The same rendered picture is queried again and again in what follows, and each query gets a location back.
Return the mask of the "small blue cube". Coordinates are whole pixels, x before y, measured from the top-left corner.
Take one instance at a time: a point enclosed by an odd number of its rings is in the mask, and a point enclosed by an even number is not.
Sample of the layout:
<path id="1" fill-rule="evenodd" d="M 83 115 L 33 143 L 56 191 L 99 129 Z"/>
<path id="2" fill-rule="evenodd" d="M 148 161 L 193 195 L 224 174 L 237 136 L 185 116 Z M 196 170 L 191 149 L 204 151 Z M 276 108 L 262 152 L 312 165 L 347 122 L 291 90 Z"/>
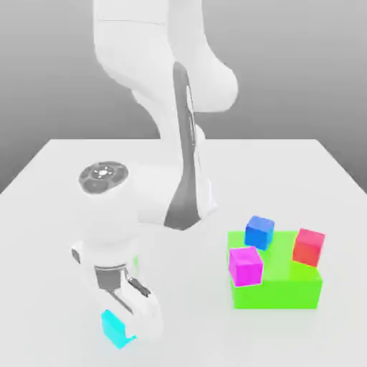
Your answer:
<path id="1" fill-rule="evenodd" d="M 244 244 L 266 251 L 272 242 L 274 228 L 273 220 L 253 216 L 246 225 Z"/>

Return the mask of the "small red cube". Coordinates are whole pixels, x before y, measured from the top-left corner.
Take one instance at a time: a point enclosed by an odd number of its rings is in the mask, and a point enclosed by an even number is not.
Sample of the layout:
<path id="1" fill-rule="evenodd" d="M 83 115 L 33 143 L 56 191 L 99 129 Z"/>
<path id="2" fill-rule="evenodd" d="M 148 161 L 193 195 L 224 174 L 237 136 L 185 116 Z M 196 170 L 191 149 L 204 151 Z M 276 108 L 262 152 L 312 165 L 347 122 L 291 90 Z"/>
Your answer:
<path id="1" fill-rule="evenodd" d="M 295 238 L 292 260 L 317 267 L 324 241 L 324 234 L 301 228 Z"/>

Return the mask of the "small magenta cube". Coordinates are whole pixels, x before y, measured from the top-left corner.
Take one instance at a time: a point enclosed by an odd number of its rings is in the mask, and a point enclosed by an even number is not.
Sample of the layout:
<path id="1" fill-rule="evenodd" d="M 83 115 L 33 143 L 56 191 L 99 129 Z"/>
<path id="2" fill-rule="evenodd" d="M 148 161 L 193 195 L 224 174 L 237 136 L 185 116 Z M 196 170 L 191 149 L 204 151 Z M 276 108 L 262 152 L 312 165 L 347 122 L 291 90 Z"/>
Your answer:
<path id="1" fill-rule="evenodd" d="M 229 250 L 228 270 L 235 287 L 260 285 L 264 263 L 256 247 Z"/>

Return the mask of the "large green box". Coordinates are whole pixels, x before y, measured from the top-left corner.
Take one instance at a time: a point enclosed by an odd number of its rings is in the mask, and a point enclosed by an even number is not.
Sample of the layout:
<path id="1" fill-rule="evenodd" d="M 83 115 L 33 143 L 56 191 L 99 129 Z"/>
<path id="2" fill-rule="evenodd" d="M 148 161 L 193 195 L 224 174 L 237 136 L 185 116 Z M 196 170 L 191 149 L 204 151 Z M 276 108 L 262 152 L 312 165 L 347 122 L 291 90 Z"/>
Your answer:
<path id="1" fill-rule="evenodd" d="M 262 283 L 235 287 L 229 282 L 235 309 L 316 309 L 323 279 L 316 267 L 292 260 L 296 231 L 276 231 L 263 261 Z"/>

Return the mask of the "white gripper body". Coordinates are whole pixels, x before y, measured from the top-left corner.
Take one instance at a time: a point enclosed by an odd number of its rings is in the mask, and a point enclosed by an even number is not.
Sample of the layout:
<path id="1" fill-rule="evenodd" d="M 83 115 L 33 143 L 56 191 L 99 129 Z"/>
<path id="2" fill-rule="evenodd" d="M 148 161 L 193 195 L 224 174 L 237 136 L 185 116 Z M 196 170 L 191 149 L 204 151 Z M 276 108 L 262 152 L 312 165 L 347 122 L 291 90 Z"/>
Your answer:
<path id="1" fill-rule="evenodd" d="M 100 291 L 103 307 L 125 325 L 128 338 L 155 340 L 163 332 L 161 307 L 154 295 L 142 295 L 135 288 L 116 292 Z"/>

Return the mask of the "small cyan cube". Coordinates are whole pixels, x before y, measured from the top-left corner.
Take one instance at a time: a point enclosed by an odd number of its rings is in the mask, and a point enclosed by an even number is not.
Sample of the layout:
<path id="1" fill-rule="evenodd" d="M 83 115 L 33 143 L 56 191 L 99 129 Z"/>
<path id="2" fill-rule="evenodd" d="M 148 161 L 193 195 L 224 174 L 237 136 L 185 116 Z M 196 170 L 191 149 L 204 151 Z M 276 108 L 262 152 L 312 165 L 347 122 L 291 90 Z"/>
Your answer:
<path id="1" fill-rule="evenodd" d="M 135 335 L 127 335 L 125 324 L 109 310 L 105 310 L 101 314 L 101 321 L 104 335 L 117 349 L 124 348 L 136 339 Z"/>

